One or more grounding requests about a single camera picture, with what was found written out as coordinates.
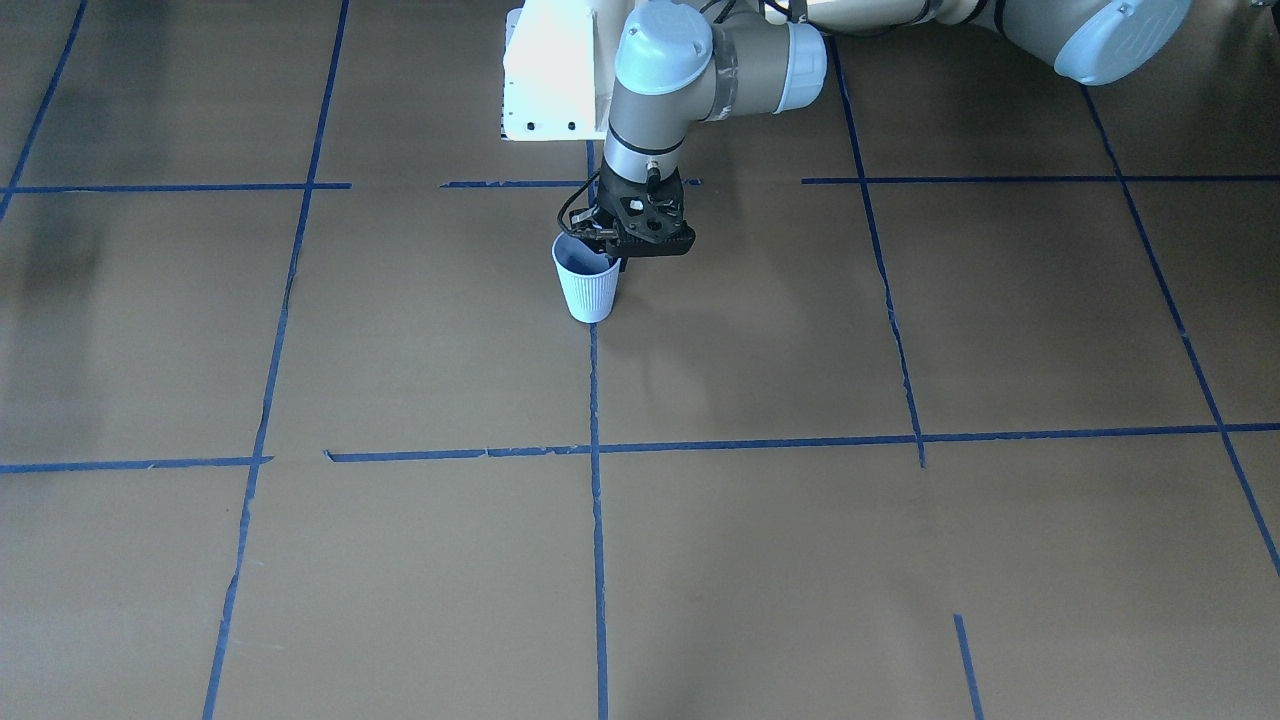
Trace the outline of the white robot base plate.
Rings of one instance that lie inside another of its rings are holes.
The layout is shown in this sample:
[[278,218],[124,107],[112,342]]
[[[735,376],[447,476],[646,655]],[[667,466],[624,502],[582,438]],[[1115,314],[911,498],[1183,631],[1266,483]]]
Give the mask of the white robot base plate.
[[500,129],[513,142],[603,141],[636,1],[525,1],[506,19]]

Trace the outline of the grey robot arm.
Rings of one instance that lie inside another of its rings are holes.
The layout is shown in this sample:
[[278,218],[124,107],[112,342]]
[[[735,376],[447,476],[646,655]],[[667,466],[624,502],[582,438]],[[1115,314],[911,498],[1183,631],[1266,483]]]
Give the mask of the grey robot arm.
[[648,1],[626,17],[594,202],[561,229],[612,260],[686,254],[689,127],[812,104],[829,36],[975,23],[1080,85],[1108,85],[1178,32],[1188,1]]

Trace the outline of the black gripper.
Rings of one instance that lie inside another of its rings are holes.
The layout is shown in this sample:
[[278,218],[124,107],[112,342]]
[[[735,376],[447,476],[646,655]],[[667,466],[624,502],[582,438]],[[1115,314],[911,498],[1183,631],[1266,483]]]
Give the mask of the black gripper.
[[672,240],[687,229],[684,178],[676,169],[668,176],[648,170],[639,182],[622,177],[608,163],[600,168],[596,190],[596,224],[616,232],[598,232],[600,251],[617,266],[627,269],[627,237]]

